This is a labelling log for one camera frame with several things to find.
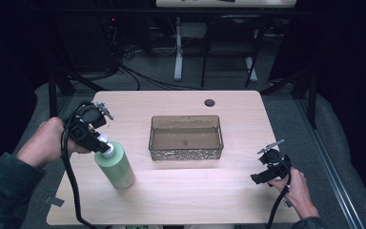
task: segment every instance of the green bottle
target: green bottle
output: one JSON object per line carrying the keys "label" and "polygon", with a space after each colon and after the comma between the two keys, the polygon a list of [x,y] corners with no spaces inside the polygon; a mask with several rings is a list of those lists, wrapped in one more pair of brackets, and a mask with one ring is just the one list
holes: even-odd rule
{"label": "green bottle", "polygon": [[127,159],[123,146],[118,142],[109,142],[107,152],[97,152],[94,160],[115,189],[127,189],[135,181],[132,166]]}

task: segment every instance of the gray carpet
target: gray carpet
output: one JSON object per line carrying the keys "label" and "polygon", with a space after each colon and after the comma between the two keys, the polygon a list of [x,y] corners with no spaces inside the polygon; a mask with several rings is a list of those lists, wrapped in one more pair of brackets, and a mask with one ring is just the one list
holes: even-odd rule
{"label": "gray carpet", "polygon": [[[190,87],[183,88],[184,90],[196,90],[200,85],[201,75],[201,57],[198,56],[199,49],[197,45],[197,42],[191,41],[185,47],[183,79],[180,82],[173,81],[174,54],[165,56],[156,54],[156,52],[154,55],[137,52],[133,60],[125,61],[124,63],[126,66],[150,78],[165,83]],[[207,77],[206,88],[208,90],[261,91],[269,87],[267,78],[278,47],[278,41],[265,39],[255,67],[259,80],[248,89],[244,88],[245,77]],[[140,90],[164,90],[142,77],[138,77],[138,80],[140,82]],[[133,91],[137,89],[135,80],[129,74],[122,72],[110,78],[95,81],[95,83],[113,91]],[[78,102],[86,99],[92,100],[94,96],[94,92],[86,86],[78,82],[73,82],[73,85],[76,89],[76,94],[73,97],[64,97],[58,92],[61,108],[59,116],[61,117],[66,116]],[[285,154],[288,154],[292,159],[293,165],[306,175],[313,201],[323,220],[331,228],[350,228],[332,185],[322,169],[314,138],[311,135],[308,124],[302,118],[304,114],[298,109],[296,105],[297,101],[293,101],[288,96],[288,91],[291,88],[292,86],[288,85],[274,95],[263,96],[263,101],[276,138],[286,140],[285,143],[280,145],[280,149]],[[18,148],[26,142],[42,121],[49,118],[48,85],[43,85],[37,89],[36,94],[38,95],[38,104],[30,125],[19,142]],[[345,139],[341,126],[330,104],[320,96],[318,97],[316,106],[316,124],[317,131],[330,154],[340,178],[343,180],[343,184],[350,195],[352,203],[356,207],[362,224],[366,228],[366,189],[350,164],[347,140]],[[44,202],[44,199],[47,196],[55,196],[60,179],[64,174],[64,167],[61,161],[55,161],[46,165],[45,169],[48,173],[32,197],[28,216],[22,228],[53,228],[53,226],[49,226],[46,223],[46,216],[50,210],[50,206]],[[261,224],[242,226],[243,228],[264,228]],[[291,224],[277,223],[274,224],[273,228],[290,227]],[[84,227],[57,226],[55,228]]]}

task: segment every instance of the light wood surface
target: light wood surface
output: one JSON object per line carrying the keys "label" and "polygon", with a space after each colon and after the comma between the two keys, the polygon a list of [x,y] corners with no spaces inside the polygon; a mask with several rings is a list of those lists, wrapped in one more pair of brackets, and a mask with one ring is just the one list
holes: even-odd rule
{"label": "light wood surface", "polygon": [[[215,105],[204,105],[206,99]],[[80,189],[82,216],[94,224],[264,223],[278,192],[256,185],[250,174],[266,167],[256,152],[275,142],[258,92],[146,91],[100,92],[94,101],[106,103],[114,121],[97,131],[120,142],[136,181],[115,190],[95,164],[93,154],[71,156]],[[219,160],[152,161],[148,149],[154,115],[218,115],[224,149]],[[64,175],[52,206],[49,224],[79,224],[73,195]],[[294,208],[280,204],[274,222],[295,222]]]}
{"label": "light wood surface", "polygon": [[296,0],[156,0],[160,8],[293,8]]}

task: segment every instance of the sleeve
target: sleeve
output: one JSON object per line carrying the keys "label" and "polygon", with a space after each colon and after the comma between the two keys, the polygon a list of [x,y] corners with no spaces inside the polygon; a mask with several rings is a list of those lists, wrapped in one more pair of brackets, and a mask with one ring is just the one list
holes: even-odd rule
{"label": "sleeve", "polygon": [[8,153],[0,157],[0,228],[20,228],[45,173]]}
{"label": "sleeve", "polygon": [[292,229],[328,229],[321,218],[305,218],[293,225]]}

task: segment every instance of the translucent brown bin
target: translucent brown bin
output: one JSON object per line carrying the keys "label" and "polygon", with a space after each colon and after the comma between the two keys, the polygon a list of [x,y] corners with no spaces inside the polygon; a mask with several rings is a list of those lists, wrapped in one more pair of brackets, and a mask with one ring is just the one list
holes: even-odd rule
{"label": "translucent brown bin", "polygon": [[223,148],[217,115],[152,117],[152,160],[220,159]]}

